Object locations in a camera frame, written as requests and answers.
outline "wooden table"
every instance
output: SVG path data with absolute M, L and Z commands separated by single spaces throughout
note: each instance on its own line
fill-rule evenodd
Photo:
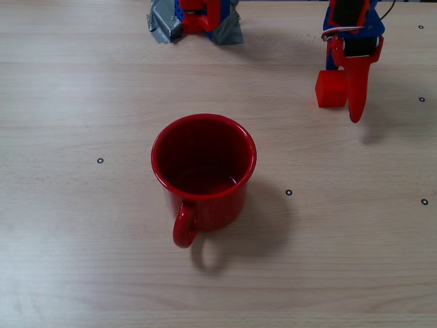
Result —
M 0 3 L 0 327 L 437 327 L 437 5 L 384 20 L 359 124 L 316 103 L 326 3 L 241 3 L 241 46 L 157 44 L 148 10 Z M 200 112 L 259 159 L 183 250 L 150 150 Z

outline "mug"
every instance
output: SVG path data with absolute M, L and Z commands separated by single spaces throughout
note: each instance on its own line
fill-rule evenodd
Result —
M 249 133 L 221 115 L 186 116 L 159 134 L 152 169 L 176 217 L 178 247 L 189 247 L 198 231 L 221 229 L 236 219 L 256 161 Z

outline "red robot part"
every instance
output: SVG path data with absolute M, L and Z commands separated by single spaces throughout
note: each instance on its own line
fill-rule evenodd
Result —
M 182 28 L 186 33 L 214 31 L 220 25 L 221 0 L 179 0 L 185 12 Z
M 332 49 L 335 65 L 343 67 L 344 71 L 320 71 L 315 87 L 319 107 L 342 107 L 347 98 L 350 119 L 357 123 L 366 105 L 370 65 L 379 60 L 383 43 L 384 38 L 380 36 L 372 55 L 346 57 L 343 38 L 335 35 L 330 39 L 328 49 Z

